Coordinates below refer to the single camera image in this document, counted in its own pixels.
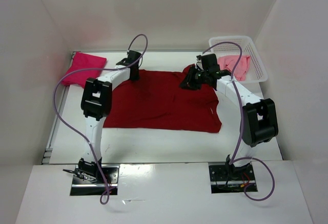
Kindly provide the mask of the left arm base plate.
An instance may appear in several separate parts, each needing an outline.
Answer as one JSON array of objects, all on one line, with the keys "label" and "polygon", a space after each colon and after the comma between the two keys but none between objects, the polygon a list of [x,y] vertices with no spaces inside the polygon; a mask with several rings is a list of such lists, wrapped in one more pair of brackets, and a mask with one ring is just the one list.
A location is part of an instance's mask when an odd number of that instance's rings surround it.
[{"label": "left arm base plate", "polygon": [[[117,195],[119,168],[119,165],[102,165],[104,175],[110,184],[110,195]],[[65,172],[73,174],[70,196],[101,196],[106,189],[101,175],[89,176],[80,172],[78,166]]]}]

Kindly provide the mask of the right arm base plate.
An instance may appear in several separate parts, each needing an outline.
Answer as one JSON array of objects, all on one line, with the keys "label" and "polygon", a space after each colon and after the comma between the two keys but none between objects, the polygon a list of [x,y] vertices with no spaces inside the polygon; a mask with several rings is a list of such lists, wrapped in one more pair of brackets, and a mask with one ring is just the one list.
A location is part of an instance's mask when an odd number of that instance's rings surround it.
[{"label": "right arm base plate", "polygon": [[211,192],[215,193],[242,193],[257,192],[255,174],[250,163],[241,167],[234,168],[228,162],[209,164],[209,176]]}]

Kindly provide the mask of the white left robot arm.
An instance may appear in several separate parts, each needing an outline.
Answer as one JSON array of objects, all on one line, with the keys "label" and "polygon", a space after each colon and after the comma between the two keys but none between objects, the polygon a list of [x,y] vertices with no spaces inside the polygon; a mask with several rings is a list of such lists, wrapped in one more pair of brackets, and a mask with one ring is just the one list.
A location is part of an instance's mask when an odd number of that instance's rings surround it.
[{"label": "white left robot arm", "polygon": [[139,66],[131,66],[121,70],[122,65],[116,66],[98,78],[88,78],[85,84],[81,109],[86,121],[87,145],[78,162],[78,170],[98,180],[101,175],[101,135],[104,122],[112,108],[112,92],[127,80],[139,79]]}]

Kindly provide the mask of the pink-red t-shirt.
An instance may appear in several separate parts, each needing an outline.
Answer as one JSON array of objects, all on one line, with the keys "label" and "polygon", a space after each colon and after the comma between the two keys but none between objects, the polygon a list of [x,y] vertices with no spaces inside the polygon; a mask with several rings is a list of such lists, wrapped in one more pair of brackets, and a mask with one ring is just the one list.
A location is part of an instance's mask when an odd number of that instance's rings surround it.
[{"label": "pink-red t-shirt", "polygon": [[72,64],[66,72],[66,75],[81,69],[96,68],[96,70],[85,70],[73,73],[72,75],[64,78],[61,81],[61,84],[64,86],[78,85],[84,88],[88,78],[97,78],[100,76],[102,70],[97,69],[104,68],[106,63],[107,59],[104,57],[77,52],[73,57]]}]

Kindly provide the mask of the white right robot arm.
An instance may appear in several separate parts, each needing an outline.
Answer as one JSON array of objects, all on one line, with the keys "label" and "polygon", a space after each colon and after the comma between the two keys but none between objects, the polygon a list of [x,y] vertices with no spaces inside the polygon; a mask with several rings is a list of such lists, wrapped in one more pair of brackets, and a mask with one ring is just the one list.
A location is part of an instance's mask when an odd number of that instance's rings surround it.
[{"label": "white right robot arm", "polygon": [[228,70],[219,67],[208,69],[192,65],[187,68],[187,76],[180,87],[199,90],[207,84],[229,98],[240,108],[240,135],[234,152],[228,155],[225,169],[230,178],[241,174],[254,159],[257,145],[269,142],[278,134],[275,103],[270,98],[262,99],[231,78]]}]

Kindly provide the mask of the dark red t-shirt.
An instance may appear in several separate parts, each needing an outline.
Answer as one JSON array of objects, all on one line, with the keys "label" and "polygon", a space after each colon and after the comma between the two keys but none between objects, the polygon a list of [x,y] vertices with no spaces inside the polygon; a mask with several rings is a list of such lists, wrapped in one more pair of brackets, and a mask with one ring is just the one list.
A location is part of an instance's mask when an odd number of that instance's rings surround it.
[{"label": "dark red t-shirt", "polygon": [[104,128],[147,128],[218,133],[222,123],[214,89],[180,88],[188,72],[140,70],[140,79],[127,80],[113,91],[112,109]]}]

